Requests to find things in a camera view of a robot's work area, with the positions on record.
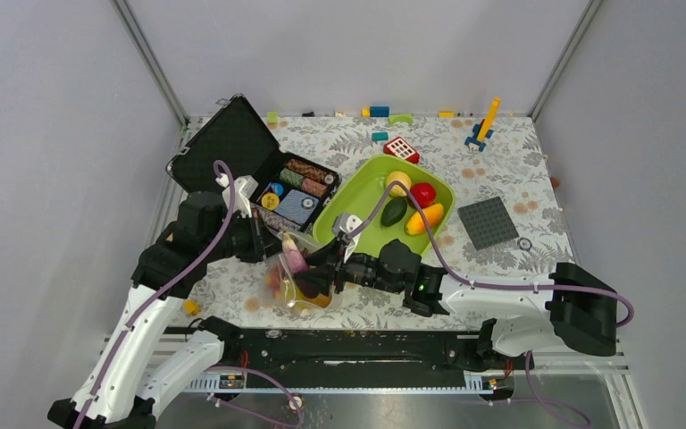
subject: green tray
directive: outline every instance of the green tray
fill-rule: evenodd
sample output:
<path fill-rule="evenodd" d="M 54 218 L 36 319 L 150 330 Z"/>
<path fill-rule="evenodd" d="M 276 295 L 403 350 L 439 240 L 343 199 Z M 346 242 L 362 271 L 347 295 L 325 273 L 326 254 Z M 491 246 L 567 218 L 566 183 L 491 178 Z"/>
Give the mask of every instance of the green tray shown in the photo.
<path fill-rule="evenodd" d="M 441 203 L 446 213 L 433 230 L 437 236 L 454 210 L 454 201 L 456 200 L 454 191 L 441 179 L 408 161 L 391 155 L 378 155 L 362 165 L 359 171 L 338 190 L 335 197 L 322 210 L 319 218 L 314 222 L 314 239 L 322 244 L 329 243 L 333 239 L 332 224 L 335 222 L 335 218 L 343 212 L 357 215 L 362 220 L 366 219 L 385 191 L 385 178 L 394 170 L 405 172 L 412 183 L 426 181 L 435 188 L 437 193 L 435 202 Z M 409 206 L 401 221 L 393 226 L 384 227 L 380 224 L 380 216 L 382 215 L 382 210 L 380 210 L 372 223 L 362 232 L 356 252 L 378 257 L 383 246 L 393 239 L 399 239 L 414 253 L 424 256 L 431 246 L 427 232 L 419 235 L 408 235 L 404 231 L 406 222 L 415 211 L 413 207 Z"/>

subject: blue lego brick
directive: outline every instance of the blue lego brick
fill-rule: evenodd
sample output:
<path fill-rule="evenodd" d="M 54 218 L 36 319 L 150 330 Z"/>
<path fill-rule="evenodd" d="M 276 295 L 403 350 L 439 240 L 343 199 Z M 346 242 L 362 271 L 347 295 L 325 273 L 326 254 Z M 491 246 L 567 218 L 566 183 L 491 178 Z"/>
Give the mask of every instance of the blue lego brick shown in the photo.
<path fill-rule="evenodd" d="M 388 133 L 387 132 L 373 132 L 372 133 L 372 140 L 373 141 L 383 141 L 388 139 Z"/>
<path fill-rule="evenodd" d="M 477 148 L 482 152 L 485 150 L 485 143 L 480 143 L 477 141 L 477 136 L 480 134 L 480 127 L 482 125 L 482 122 L 480 123 L 475 123 L 474 126 L 472 127 L 472 135 L 467 137 L 466 140 L 464 141 L 465 146 L 469 146 L 470 144 L 476 145 Z M 490 136 L 493 135 L 493 130 L 488 130 L 488 133 L 485 134 L 485 139 L 489 139 Z"/>
<path fill-rule="evenodd" d="M 387 118 L 390 116 L 390 107 L 386 105 L 373 105 L 369 108 L 369 115 L 372 118 Z"/>

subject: clear plastic bag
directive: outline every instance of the clear plastic bag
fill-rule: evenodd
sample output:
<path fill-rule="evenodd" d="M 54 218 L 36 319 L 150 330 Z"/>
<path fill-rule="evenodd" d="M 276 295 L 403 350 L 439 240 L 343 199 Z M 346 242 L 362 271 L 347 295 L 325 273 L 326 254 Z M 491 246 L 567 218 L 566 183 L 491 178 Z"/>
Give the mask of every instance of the clear plastic bag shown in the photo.
<path fill-rule="evenodd" d="M 319 249 L 321 245 L 314 240 L 309 240 L 305 234 L 297 232 L 286 232 L 302 255 L 307 255 Z M 272 257 L 267 265 L 267 272 L 264 275 L 264 285 L 266 298 L 274 303 L 278 308 L 282 308 L 292 315 L 309 315 L 312 311 L 320 311 L 327 308 L 334 308 L 339 305 L 339 299 L 335 299 L 332 289 L 328 295 L 321 293 L 311 296 L 312 293 L 305 294 L 304 288 L 299 288 L 293 273 L 289 268 L 289 262 L 283 253 Z"/>

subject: open case lid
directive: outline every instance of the open case lid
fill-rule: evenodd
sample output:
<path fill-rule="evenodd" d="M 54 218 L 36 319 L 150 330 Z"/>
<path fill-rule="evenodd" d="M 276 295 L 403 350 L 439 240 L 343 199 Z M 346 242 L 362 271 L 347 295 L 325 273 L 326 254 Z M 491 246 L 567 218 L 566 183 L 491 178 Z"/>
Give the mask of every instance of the open case lid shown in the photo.
<path fill-rule="evenodd" d="M 221 193 L 213 164 L 221 159 L 232 176 L 254 176 L 280 144 L 243 94 L 229 103 L 167 165 L 167 173 L 187 192 Z"/>

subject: avocado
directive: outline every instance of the avocado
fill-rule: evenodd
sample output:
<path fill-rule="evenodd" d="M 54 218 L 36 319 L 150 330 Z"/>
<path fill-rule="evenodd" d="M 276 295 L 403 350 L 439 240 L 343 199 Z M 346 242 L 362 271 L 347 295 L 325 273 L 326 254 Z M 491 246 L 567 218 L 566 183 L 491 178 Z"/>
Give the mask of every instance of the avocado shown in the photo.
<path fill-rule="evenodd" d="M 385 208 L 382 209 L 382 217 L 380 218 L 382 226 L 391 226 L 398 223 L 398 221 L 404 218 L 408 206 L 406 197 L 391 199 L 388 204 L 385 205 Z"/>

